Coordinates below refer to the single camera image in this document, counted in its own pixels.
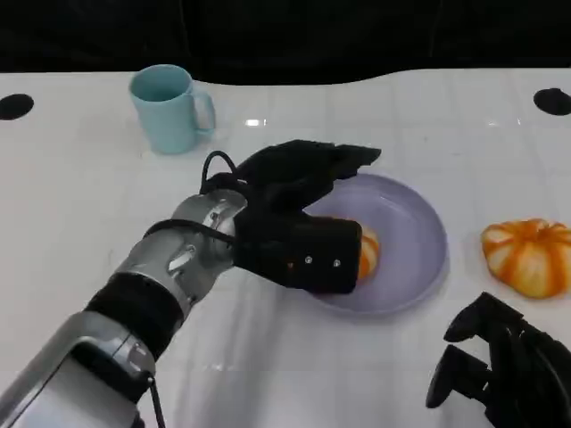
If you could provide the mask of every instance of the mug handle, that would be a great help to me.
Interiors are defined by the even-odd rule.
[[[192,96],[194,102],[196,102],[197,99],[204,102],[204,105],[206,106],[206,114],[208,115],[209,122],[211,123],[210,128],[198,128],[196,129],[196,132],[203,136],[209,136],[214,132],[214,128],[216,127],[216,111],[214,110],[214,103],[212,102],[212,98],[204,91],[199,90],[195,90],[192,93]]]

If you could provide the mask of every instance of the robotic arm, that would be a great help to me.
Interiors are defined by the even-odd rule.
[[[213,153],[200,194],[145,234],[0,398],[0,428],[144,426],[137,402],[149,387],[156,392],[155,362],[192,307],[233,266],[285,287],[351,292],[360,226],[302,209],[379,154],[297,140],[236,167],[225,153]],[[217,155],[231,172],[208,179]]]

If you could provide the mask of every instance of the black cable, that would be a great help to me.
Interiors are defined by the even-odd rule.
[[[201,187],[203,187],[203,186],[204,186],[204,183],[206,183],[206,180],[208,179],[208,169],[209,169],[209,167],[211,166],[212,160],[213,160],[214,158],[216,158],[217,156],[220,157],[220,158],[222,158],[222,159],[227,163],[227,165],[230,167],[230,171],[232,171],[232,174],[234,174],[234,175],[236,174],[236,172],[237,172],[236,165],[235,165],[234,162],[230,159],[230,157],[229,157],[226,153],[224,153],[223,151],[221,151],[221,150],[215,150],[214,152],[212,152],[211,154],[209,154],[209,155],[206,157],[206,160],[204,161],[204,164],[203,164],[203,179],[202,179]]]
[[[157,389],[157,381],[153,376],[149,376],[149,389],[151,390],[151,398],[153,399],[154,414],[157,416],[157,426],[166,428],[164,423],[164,414],[162,413],[161,399],[159,398],[159,390]]]
[[[143,237],[146,238],[148,235],[152,235],[160,230],[172,229],[175,227],[187,227],[189,229],[194,230],[195,232],[207,235],[210,238],[218,239],[223,243],[234,244],[234,242],[236,241],[234,236],[223,234],[218,230],[203,225],[202,223],[198,223],[193,220],[185,220],[182,218],[170,218],[168,220],[159,221],[158,223],[152,225],[151,228],[146,231]]]

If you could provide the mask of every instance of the black hole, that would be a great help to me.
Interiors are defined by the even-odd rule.
[[[8,95],[0,100],[0,120],[14,120],[28,114],[34,106],[32,97],[25,94]]]
[[[571,113],[571,96],[558,87],[542,89],[534,95],[537,108],[554,116],[566,116]]]

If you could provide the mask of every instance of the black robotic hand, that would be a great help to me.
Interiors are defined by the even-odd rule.
[[[490,345],[491,368],[449,345],[427,407],[439,407],[457,391],[483,403],[496,428],[571,427],[571,353],[561,342],[488,293],[456,316],[444,339],[461,342],[475,335]]]
[[[348,293],[356,284],[360,225],[302,210],[357,174],[381,151],[303,140],[268,147],[230,173],[206,179],[201,193],[226,188],[248,206],[235,217],[235,265],[285,287]]]

